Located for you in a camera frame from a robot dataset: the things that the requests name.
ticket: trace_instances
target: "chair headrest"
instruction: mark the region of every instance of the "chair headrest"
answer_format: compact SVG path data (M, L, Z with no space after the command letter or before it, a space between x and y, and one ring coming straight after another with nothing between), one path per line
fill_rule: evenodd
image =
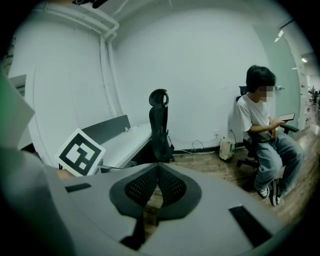
M248 92L247 86L239 86L239 88L240 88L241 96L247 94L247 92Z
M156 89L149 96L149 103L156 109L164 109L168 106L169 96L166 89Z

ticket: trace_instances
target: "gray desk divider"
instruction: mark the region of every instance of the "gray desk divider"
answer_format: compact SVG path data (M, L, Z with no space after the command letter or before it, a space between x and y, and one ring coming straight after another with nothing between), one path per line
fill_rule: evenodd
M103 121L89 127L81 129L86 135L93 139L98 144L103 144L113 137L126 131L130 128L130 123L127 115L122 115L107 121Z

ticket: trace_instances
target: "black hair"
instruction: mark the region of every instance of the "black hair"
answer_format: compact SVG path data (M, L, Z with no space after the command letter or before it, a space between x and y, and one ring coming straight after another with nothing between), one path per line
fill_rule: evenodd
M246 87L254 93L260 86L275 86L276 76L265 66L253 65L246 72Z

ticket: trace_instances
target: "black office chair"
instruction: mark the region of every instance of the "black office chair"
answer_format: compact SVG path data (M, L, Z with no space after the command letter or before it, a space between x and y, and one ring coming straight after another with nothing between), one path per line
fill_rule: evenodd
M151 144L155 158L159 162L169 162L173 159L174 146L169 146L167 122L169 97L167 90L156 89L149 96L152 106L149 112L151 124Z
M248 92L248 89L246 86L239 86L240 87L240 93L241 96L245 95ZM238 100L241 98L241 96L236 97L236 102L238 102ZM288 134L289 131L292 131L294 133L296 133L297 131L299 131L299 129L291 126L291 125L287 125L287 124L282 124L280 127L284 128L284 133ZM259 142L259 143L266 143L270 140L270 138L264 137L262 135L260 135L259 133L249 133L249 136L252 138L252 144L254 142ZM255 175L257 174L258 168L260 166L259 161L258 161L258 156L256 154L255 148L254 146L252 146L252 144L250 144L247 140L243 139L243 144L245 146L245 148L249 151L248 152L248 158L254 158L253 160L249 160L249 159L245 159L245 160L238 160L238 162L236 163L236 165L238 167L240 167L242 164L247 165L247 166L251 166L254 168L257 168L257 170L255 171Z

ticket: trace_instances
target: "young man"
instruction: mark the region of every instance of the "young man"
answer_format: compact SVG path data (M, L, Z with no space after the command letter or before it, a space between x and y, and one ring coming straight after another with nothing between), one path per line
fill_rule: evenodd
M302 164L303 149L285 133L277 132L276 128L286 122L279 118L271 119L267 110L267 96L273 91L276 76L264 66L251 66L246 73L248 93L243 95L236 104L241 118L244 138L251 142L258 156L260 167L254 181L254 187L262 198L270 194L268 185L272 182L272 204L277 206L281 196L288 192ZM268 133L272 131L268 142L252 141L248 133ZM276 179L283 162L285 170L281 179Z

